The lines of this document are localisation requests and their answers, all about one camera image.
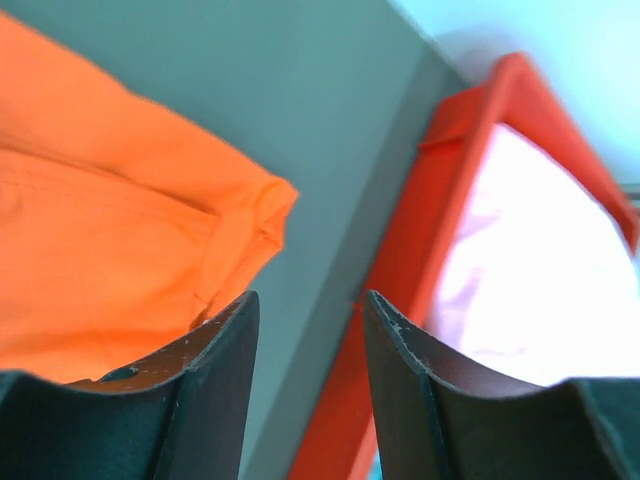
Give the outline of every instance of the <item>light blue wall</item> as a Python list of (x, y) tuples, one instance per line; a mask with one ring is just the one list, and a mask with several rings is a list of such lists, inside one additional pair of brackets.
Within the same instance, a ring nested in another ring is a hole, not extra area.
[(392, 1), (473, 82), (529, 52), (618, 181), (640, 182), (640, 2)]

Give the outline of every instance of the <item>gray panel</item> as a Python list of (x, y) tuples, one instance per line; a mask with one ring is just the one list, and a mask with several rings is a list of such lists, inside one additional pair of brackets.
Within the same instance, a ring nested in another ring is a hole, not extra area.
[(259, 276), (243, 478), (281, 480), (435, 103), (462, 83), (385, 0), (0, 0), (300, 190)]

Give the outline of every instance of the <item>orange cloth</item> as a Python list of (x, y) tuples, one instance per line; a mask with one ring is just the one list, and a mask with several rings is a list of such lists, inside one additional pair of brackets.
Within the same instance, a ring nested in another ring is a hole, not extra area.
[(224, 308), (295, 190), (0, 12), (0, 368), (100, 377)]

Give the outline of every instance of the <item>pink fabric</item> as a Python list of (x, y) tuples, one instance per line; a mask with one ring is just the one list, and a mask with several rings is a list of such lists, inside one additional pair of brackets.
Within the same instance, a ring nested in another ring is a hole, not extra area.
[(496, 125), (440, 279), (432, 333), (539, 385), (640, 376), (638, 293), (607, 212), (543, 150)]

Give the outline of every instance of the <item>red frame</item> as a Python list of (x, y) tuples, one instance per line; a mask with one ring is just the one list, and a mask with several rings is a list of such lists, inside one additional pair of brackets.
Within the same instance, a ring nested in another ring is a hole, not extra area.
[[(486, 84), (448, 97), (437, 108), (365, 283), (365, 290), (380, 291), (415, 323), (427, 316), (496, 123), (528, 137), (571, 173), (609, 211), (635, 252), (638, 219), (630, 202), (527, 57), (509, 54)], [(363, 480), (375, 449), (357, 307), (288, 478)]]

